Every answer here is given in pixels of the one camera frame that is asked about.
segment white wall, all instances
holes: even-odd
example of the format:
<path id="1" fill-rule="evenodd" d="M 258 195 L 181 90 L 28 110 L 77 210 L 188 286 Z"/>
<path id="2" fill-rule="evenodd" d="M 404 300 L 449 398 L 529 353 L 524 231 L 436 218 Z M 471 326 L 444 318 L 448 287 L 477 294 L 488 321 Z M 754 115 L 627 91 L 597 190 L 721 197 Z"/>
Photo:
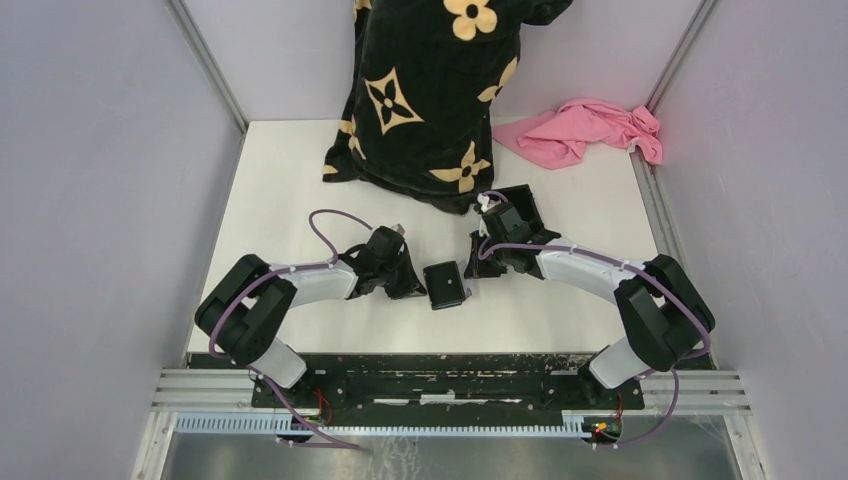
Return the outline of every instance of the white wall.
<path id="1" fill-rule="evenodd" d="M 698 0 L 576 0 L 522 30 L 521 66 L 494 114 L 573 97 L 646 102 Z M 353 0 L 186 0 L 250 120 L 337 118 L 353 71 Z"/>
<path id="2" fill-rule="evenodd" d="M 128 478 L 239 135 L 161 0 L 4 0 L 0 32 L 0 478 Z"/>
<path id="3" fill-rule="evenodd" d="M 772 477 L 845 478 L 848 8 L 721 2 L 659 108 L 661 180 Z"/>

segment black blanket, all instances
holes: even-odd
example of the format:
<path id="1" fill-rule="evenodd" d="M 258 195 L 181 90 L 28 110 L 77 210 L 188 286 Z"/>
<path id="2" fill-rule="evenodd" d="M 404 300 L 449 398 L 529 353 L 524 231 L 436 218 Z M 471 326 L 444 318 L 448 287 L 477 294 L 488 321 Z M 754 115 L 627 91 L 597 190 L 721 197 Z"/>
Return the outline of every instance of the black blanket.
<path id="1" fill-rule="evenodd" d="M 463 214 L 492 186 L 489 107 L 522 23 L 572 0 L 356 0 L 353 86 L 325 182 L 361 179 Z"/>

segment white tabletop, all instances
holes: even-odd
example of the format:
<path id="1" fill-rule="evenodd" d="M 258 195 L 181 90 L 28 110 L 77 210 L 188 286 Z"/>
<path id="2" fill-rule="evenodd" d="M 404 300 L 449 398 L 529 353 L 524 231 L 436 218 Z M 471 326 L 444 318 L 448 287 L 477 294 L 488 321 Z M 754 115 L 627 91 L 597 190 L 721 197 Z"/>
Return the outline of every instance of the white tabletop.
<path id="1" fill-rule="evenodd" d="M 411 198 L 355 181 L 321 182 L 324 154 L 337 121 L 252 122 L 204 287 L 204 297 L 242 255 L 269 263 L 326 259 L 308 214 L 350 212 L 373 226 L 400 223 L 418 278 L 435 263 L 466 260 L 479 217 L 449 215 Z M 527 183 L 545 226 L 588 247 L 650 259 L 656 246 L 629 155 L 590 145 L 581 165 L 545 170 L 497 143 L 495 187 Z M 320 216 L 318 227 L 343 251 L 368 239 L 342 217 Z M 579 352 L 621 338 L 617 309 L 569 285 L 510 273 L 477 280 L 459 307 L 433 311 L 427 297 L 389 300 L 382 289 L 352 301 L 325 301 L 288 312 L 279 336 L 296 351 L 362 353 Z M 197 327 L 189 351 L 206 351 Z"/>

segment beige flower pattern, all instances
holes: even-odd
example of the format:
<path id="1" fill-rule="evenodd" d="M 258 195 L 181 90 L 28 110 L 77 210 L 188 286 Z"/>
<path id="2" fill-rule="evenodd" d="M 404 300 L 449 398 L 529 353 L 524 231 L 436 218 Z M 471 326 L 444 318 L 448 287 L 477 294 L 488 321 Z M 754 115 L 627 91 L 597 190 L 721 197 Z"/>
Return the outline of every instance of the beige flower pattern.
<path id="1" fill-rule="evenodd" d="M 518 57 L 512 59 L 504 68 L 503 73 L 501 74 L 501 79 L 498 81 L 497 85 L 492 85 L 491 87 L 483 90 L 480 95 L 477 96 L 477 99 L 481 102 L 491 102 L 501 93 L 506 82 L 509 81 L 509 78 L 512 77 L 512 74 L 515 73 L 515 67 L 518 66 Z"/>
<path id="2" fill-rule="evenodd" d="M 350 134 L 350 139 L 347 141 L 347 146 L 348 146 L 348 148 L 351 149 L 351 151 L 356 150 L 357 152 L 359 152 L 359 156 L 363 160 L 366 160 L 365 154 L 362 153 L 362 145 L 359 144 L 359 138 L 356 136 L 356 118 L 350 117 L 350 122 L 348 122 L 348 123 L 350 124 L 350 125 L 347 126 L 349 128 L 349 131 L 345 132 L 345 133 Z M 345 129 L 345 125 L 344 125 L 344 122 L 342 122 L 342 129 L 341 130 L 344 132 L 345 131 L 344 129 Z"/>
<path id="3" fill-rule="evenodd" d="M 444 182 L 457 182 L 459 193 L 466 193 L 474 190 L 474 176 L 480 173 L 480 170 L 489 168 L 492 164 L 486 160 L 480 159 L 479 162 L 474 155 L 474 141 L 468 147 L 468 151 L 462 157 L 459 168 L 446 168 L 440 170 L 430 170 L 439 180 Z"/>
<path id="4" fill-rule="evenodd" d="M 498 15 L 486 6 L 489 0 L 444 0 L 444 3 L 447 11 L 457 15 L 453 34 L 460 40 L 473 40 L 477 30 L 492 33 L 498 25 Z"/>
<path id="5" fill-rule="evenodd" d="M 424 121 L 404 98 L 394 68 L 388 75 L 379 80 L 365 80 L 365 86 L 368 90 L 368 96 L 371 97 L 374 108 L 377 110 L 377 118 L 380 119 L 380 129 L 383 135 L 398 125 Z"/>
<path id="6" fill-rule="evenodd" d="M 353 21 L 359 16 L 359 11 L 363 8 L 371 10 L 371 0 L 356 0 L 353 2 Z"/>

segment pink cloth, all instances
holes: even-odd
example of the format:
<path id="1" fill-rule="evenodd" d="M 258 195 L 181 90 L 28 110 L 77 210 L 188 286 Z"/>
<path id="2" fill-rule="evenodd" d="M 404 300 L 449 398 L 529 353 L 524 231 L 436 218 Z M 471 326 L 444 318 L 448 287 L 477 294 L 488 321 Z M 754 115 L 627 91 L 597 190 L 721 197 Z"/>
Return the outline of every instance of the pink cloth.
<path id="1" fill-rule="evenodd" d="M 521 157 L 553 170 L 580 163 L 586 142 L 604 142 L 617 148 L 635 144 L 648 163 L 659 165 L 659 129 L 660 122 L 645 107 L 631 113 L 600 100 L 578 99 L 556 112 L 495 127 L 492 136 Z"/>

